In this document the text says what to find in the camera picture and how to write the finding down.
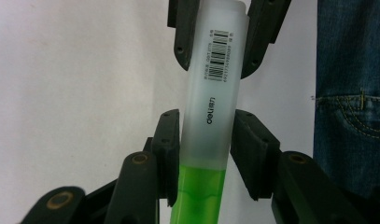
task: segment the white background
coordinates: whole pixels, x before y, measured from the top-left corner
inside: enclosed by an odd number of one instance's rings
[[[0,223],[19,223],[61,186],[87,193],[118,177],[159,116],[184,113],[188,76],[173,53],[168,0],[0,0]],[[317,0],[292,0],[237,108],[281,149],[312,155]],[[219,223],[274,223],[230,159]],[[170,208],[161,201],[161,223]]]

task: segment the highlighter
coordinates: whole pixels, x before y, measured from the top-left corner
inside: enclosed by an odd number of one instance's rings
[[[171,224],[215,224],[248,26],[246,5],[204,0],[195,26]]]

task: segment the blue denim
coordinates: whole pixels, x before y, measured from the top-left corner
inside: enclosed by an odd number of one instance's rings
[[[380,0],[319,0],[314,159],[339,187],[380,186]]]

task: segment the metal screw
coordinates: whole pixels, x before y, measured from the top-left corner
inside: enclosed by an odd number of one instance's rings
[[[60,209],[68,205],[74,198],[74,194],[70,191],[62,191],[51,197],[47,202],[47,208],[51,210]]]
[[[148,156],[146,154],[137,154],[132,157],[132,162],[134,164],[143,164],[148,160]]]
[[[294,162],[299,163],[299,164],[305,164],[305,163],[307,163],[306,158],[304,158],[303,156],[298,155],[298,154],[289,155],[289,159],[291,161],[294,161]]]

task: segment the green ink barrel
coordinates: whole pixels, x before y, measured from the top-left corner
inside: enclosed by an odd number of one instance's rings
[[[180,166],[171,224],[217,224],[225,170]]]

